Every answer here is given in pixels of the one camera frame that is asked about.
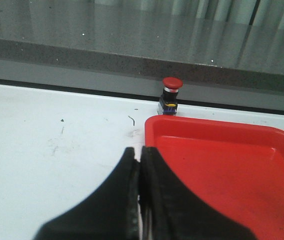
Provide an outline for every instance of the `table surface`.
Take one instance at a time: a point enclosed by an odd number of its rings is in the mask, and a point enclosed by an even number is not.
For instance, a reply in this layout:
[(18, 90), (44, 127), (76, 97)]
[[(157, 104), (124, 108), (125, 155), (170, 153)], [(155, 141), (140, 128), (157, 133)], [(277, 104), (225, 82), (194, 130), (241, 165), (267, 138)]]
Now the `table surface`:
[[(153, 101), (0, 85), (0, 239), (32, 239), (91, 194), (126, 147), (139, 159), (156, 109)], [(284, 115), (190, 105), (178, 115), (284, 130)]]

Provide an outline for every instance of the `red tray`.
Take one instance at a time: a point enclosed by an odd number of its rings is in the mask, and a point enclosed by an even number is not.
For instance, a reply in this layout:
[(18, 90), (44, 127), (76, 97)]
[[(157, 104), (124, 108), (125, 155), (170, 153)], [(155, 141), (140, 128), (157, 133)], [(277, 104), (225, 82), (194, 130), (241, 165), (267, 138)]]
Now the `red tray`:
[(284, 131), (158, 115), (145, 123), (145, 144), (208, 205), (260, 240), (284, 240)]

